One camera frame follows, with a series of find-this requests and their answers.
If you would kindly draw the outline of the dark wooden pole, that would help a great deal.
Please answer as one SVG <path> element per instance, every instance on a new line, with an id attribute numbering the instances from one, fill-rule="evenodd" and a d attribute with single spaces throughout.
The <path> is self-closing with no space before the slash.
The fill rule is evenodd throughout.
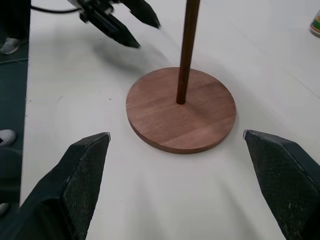
<path id="1" fill-rule="evenodd" d="M 178 75 L 176 103 L 186 102 L 193 48 L 201 0 L 187 0 L 184 17 L 183 40 Z"/>

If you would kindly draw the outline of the grey sneaker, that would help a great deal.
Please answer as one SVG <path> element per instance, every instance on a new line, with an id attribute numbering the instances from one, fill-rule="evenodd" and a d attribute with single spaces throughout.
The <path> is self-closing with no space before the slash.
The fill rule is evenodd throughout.
<path id="1" fill-rule="evenodd" d="M 4 44 L 0 48 L 0 53 L 3 55 L 11 55 L 15 53 L 23 43 L 20 39 L 7 37 Z"/>

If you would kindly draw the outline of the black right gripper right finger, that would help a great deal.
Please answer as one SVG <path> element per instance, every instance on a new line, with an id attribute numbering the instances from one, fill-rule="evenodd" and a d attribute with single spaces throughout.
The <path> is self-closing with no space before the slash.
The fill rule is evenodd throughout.
<path id="1" fill-rule="evenodd" d="M 261 193 L 286 240 L 320 240 L 320 165 L 296 142 L 243 133 Z"/>

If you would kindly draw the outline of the dark trouser leg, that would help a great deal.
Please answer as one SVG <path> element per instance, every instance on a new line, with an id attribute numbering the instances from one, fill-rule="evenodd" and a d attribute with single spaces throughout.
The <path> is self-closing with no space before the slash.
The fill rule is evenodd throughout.
<path id="1" fill-rule="evenodd" d="M 30 33 L 31 0 L 0 0 L 0 24 L 6 36 L 23 40 Z"/>

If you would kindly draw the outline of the round wooden base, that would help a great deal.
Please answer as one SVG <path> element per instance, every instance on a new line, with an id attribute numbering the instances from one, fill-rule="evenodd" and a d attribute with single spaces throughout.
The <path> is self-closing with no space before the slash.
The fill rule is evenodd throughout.
<path id="1" fill-rule="evenodd" d="M 179 68 L 152 71 L 129 89 L 126 113 L 133 131 L 154 148 L 174 154 L 207 151 L 230 133 L 236 104 L 213 76 L 189 73 L 185 104 L 176 103 Z"/>

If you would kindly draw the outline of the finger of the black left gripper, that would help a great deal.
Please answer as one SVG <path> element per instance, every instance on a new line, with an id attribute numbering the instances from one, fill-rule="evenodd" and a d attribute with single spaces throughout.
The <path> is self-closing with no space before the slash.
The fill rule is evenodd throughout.
<path id="1" fill-rule="evenodd" d="M 88 21 L 98 28 L 110 39 L 117 43 L 129 47 L 129 48 L 140 48 L 140 44 L 128 30 L 128 28 L 121 23 L 112 14 L 100 13 L 97 11 L 86 12 Z"/>
<path id="2" fill-rule="evenodd" d="M 124 4 L 130 13 L 135 16 L 142 23 L 154 28 L 160 28 L 160 21 L 152 9 L 152 7 L 145 0 L 119 0 Z"/>

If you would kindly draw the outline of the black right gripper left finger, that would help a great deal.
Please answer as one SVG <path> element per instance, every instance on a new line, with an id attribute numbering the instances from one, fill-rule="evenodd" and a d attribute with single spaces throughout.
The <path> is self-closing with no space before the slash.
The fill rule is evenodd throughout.
<path id="1" fill-rule="evenodd" d="M 10 220 L 4 240 L 86 240 L 110 141 L 102 132 L 70 145 Z"/>

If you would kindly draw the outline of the green and white can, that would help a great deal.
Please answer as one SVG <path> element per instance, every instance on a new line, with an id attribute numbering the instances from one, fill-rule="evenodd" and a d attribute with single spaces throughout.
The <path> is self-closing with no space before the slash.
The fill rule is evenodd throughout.
<path id="1" fill-rule="evenodd" d="M 320 38 L 320 10 L 315 15 L 312 20 L 309 31 L 316 37 Z"/>

